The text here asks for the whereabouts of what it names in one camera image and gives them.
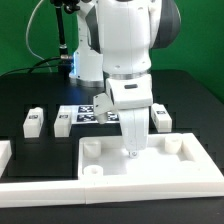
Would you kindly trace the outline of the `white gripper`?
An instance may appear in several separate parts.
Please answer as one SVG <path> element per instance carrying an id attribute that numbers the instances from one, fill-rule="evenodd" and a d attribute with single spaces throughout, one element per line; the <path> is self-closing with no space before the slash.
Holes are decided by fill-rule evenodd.
<path id="1" fill-rule="evenodd" d="M 149 74 L 118 80 L 106 80 L 106 94 L 118 113 L 125 148 L 131 158 L 147 147 L 149 107 L 153 104 L 152 79 Z"/>

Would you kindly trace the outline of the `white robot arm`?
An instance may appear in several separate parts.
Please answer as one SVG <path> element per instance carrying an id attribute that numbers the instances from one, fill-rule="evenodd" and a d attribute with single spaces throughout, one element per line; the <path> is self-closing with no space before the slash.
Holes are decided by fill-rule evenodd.
<path id="1" fill-rule="evenodd" d="M 79 47 L 70 73 L 79 85 L 103 86 L 93 98 L 100 124 L 118 115 L 129 156 L 147 147 L 153 104 L 149 51 L 169 46 L 180 32 L 175 0 L 80 0 Z"/>

